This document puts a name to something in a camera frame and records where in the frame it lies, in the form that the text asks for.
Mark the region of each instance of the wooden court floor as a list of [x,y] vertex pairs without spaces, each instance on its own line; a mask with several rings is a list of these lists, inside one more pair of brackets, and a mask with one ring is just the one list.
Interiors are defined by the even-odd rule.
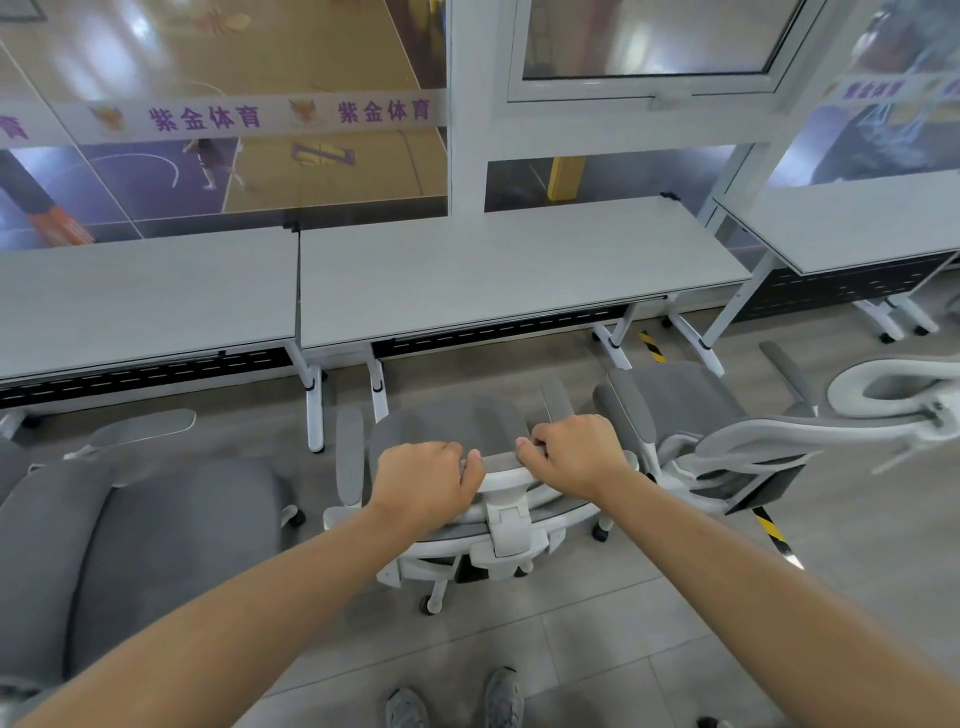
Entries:
[[[408,3],[411,14],[429,8]],[[0,24],[0,40],[53,102],[419,87],[384,0],[39,5],[46,22]],[[297,161],[298,147],[325,156]],[[246,137],[238,149],[246,189],[231,183],[225,212],[446,191],[446,151],[433,130]]]

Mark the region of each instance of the hazard tape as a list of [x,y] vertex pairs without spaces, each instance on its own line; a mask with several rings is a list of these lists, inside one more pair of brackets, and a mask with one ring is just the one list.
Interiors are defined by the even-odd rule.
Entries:
[[[643,346],[647,348],[647,351],[654,358],[654,361],[656,361],[658,364],[662,364],[666,361],[666,357],[660,351],[660,346],[658,346],[657,340],[653,336],[646,331],[641,331],[640,341],[643,342]],[[780,554],[780,556],[789,561],[798,569],[803,569],[804,565],[800,563],[800,559],[798,559],[796,554],[794,554],[790,544],[786,542],[786,539],[783,537],[780,529],[777,528],[777,525],[774,523],[774,520],[770,518],[770,514],[767,513],[766,509],[762,506],[754,508],[754,516],[759,522],[760,527],[763,528],[767,536],[770,537],[770,540],[777,548],[777,552]]]

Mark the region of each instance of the gray sneaker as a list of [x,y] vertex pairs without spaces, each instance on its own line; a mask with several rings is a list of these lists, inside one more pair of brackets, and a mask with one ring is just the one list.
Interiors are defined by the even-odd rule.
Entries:
[[487,681],[484,698],[486,728],[520,728],[523,724],[523,693],[512,667],[498,667]]
[[426,706],[409,688],[400,688],[387,700],[387,728],[430,728]]

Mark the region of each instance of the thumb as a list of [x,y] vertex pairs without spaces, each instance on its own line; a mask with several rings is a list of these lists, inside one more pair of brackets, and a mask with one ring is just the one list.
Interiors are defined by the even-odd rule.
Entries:
[[460,490],[463,492],[467,503],[470,503],[473,497],[477,495],[477,491],[480,490],[486,476],[487,472],[483,467],[480,450],[472,449],[467,453],[467,464],[464,467],[464,474],[460,477]]
[[553,465],[537,447],[525,437],[516,438],[516,459],[523,467],[544,483],[553,473]]

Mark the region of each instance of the chair caster wheel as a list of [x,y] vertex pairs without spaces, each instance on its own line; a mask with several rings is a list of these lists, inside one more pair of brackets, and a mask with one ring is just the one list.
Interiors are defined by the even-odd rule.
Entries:
[[610,531],[605,531],[600,527],[599,523],[593,525],[593,530],[590,531],[590,536],[593,537],[594,541],[599,541],[601,544],[605,544],[607,539],[610,538]]
[[423,595],[420,598],[420,613],[422,615],[427,615],[428,617],[435,617],[438,613],[431,612],[428,604],[430,603],[430,595]]
[[290,519],[290,521],[287,522],[287,525],[289,525],[291,528],[300,528],[305,523],[306,523],[306,514],[303,513],[303,511],[300,508],[298,508],[297,513],[294,515],[292,519]]

